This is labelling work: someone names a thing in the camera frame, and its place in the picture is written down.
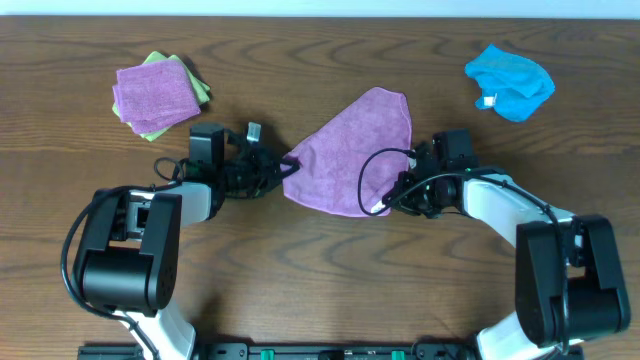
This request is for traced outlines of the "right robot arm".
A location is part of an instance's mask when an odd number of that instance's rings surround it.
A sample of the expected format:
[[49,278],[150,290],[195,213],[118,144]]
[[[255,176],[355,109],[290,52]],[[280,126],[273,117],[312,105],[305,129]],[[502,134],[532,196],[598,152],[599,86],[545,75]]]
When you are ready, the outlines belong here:
[[437,359],[580,359],[580,343],[628,329],[631,307],[610,221],[578,216],[482,166],[466,129],[405,151],[408,170],[368,215],[394,209],[436,219],[448,208],[483,222],[515,249],[515,310]]

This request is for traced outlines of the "purple microfibre cloth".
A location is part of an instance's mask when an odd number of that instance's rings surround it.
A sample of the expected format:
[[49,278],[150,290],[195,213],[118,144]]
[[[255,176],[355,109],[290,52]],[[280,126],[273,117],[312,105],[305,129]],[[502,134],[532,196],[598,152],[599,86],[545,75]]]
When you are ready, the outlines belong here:
[[300,170],[283,181],[284,196],[331,215],[365,217],[409,169],[411,138],[406,96],[374,87],[286,155]]

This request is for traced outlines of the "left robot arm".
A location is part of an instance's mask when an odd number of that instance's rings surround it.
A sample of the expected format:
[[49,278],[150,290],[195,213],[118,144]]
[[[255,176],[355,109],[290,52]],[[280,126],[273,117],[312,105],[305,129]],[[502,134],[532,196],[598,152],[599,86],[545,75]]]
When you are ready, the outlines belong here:
[[206,344],[173,299],[182,228],[217,215],[226,199],[256,199],[299,170],[273,153],[251,123],[237,134],[221,125],[191,127],[189,155],[171,159],[165,185],[125,185],[95,192],[72,224],[76,256],[61,253],[74,302],[124,325],[133,345],[85,345],[81,359],[243,359],[245,346]]

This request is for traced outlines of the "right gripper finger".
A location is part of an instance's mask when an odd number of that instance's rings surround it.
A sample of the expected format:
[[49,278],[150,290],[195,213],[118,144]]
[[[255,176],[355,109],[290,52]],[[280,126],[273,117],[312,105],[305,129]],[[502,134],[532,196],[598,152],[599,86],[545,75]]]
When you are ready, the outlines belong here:
[[394,183],[393,192],[403,193],[413,185],[413,174],[403,171],[399,174],[398,179]]
[[382,215],[389,210],[404,211],[400,193],[388,193],[373,206],[374,215]]

